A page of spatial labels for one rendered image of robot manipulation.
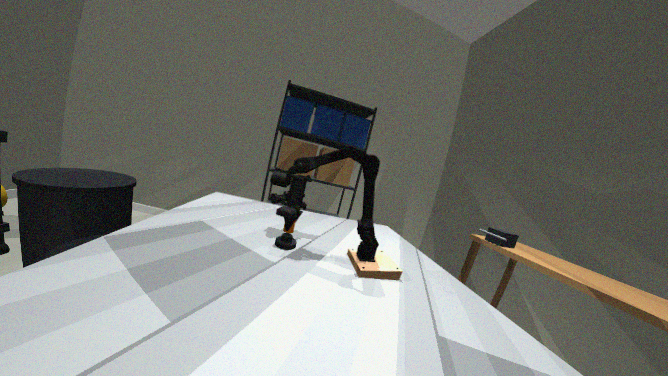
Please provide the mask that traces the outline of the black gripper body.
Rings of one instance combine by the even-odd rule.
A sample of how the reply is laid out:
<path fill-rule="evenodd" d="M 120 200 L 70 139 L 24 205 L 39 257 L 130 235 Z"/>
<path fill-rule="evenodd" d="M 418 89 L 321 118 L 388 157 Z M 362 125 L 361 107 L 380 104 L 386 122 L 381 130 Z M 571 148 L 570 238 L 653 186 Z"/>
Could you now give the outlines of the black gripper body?
<path fill-rule="evenodd" d="M 293 220 L 295 218 L 296 212 L 300 211 L 300 208 L 303 208 L 303 210 L 306 209 L 307 206 L 306 203 L 302 202 L 303 197 L 305 197 L 305 194 L 301 192 L 295 192 L 289 189 L 287 195 L 289 195 L 288 201 L 285 203 L 285 206 L 282 206 L 277 209 L 276 215 L 280 215 Z"/>

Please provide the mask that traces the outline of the dark grey round pedestal with shaft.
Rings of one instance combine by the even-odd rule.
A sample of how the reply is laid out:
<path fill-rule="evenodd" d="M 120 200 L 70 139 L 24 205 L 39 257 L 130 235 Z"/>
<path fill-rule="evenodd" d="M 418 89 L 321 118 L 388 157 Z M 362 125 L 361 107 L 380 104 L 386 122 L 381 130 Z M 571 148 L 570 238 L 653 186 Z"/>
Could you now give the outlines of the dark grey round pedestal with shaft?
<path fill-rule="evenodd" d="M 276 237 L 275 245 L 283 250 L 291 250 L 296 247 L 297 241 L 290 233 L 282 233 L 281 236 Z"/>

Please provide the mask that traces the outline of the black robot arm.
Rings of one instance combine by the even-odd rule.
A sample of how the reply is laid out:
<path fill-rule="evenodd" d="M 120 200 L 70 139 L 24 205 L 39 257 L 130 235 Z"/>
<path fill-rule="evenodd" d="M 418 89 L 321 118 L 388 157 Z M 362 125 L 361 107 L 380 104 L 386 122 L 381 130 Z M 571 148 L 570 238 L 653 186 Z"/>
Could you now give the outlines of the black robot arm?
<path fill-rule="evenodd" d="M 358 220 L 357 227 L 361 241 L 357 246 L 356 255 L 360 262 L 375 262 L 379 243 L 375 237 L 372 219 L 374 213 L 375 181 L 380 164 L 377 156 L 372 154 L 369 155 L 350 145 L 318 156 L 300 157 L 294 160 L 292 167 L 288 170 L 275 167 L 275 170 L 270 177 L 270 183 L 285 188 L 290 184 L 290 190 L 304 193 L 306 182 L 312 182 L 310 175 L 292 176 L 291 174 L 307 173 L 321 165 L 348 157 L 362 164 L 364 174 L 363 215 L 362 219 Z M 271 194 L 269 201 L 272 205 L 277 203 L 285 205 L 289 197 L 286 192 L 287 191 L 285 191 L 283 195 L 278 195 L 277 193 Z"/>

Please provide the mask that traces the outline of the orange knob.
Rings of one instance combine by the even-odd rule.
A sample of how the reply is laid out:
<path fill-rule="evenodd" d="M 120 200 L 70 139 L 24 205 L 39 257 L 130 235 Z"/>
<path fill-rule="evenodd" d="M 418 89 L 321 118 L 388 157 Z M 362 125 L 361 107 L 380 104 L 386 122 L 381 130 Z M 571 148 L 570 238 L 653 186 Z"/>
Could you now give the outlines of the orange knob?
<path fill-rule="evenodd" d="M 289 229 L 289 231 L 286 231 L 286 230 L 285 230 L 285 223 L 284 223 L 283 231 L 286 232 L 286 233 L 293 233 L 293 232 L 294 232 L 294 228 L 295 228 L 295 223 L 296 223 L 296 221 L 292 224 L 292 226 L 291 226 L 291 228 Z"/>

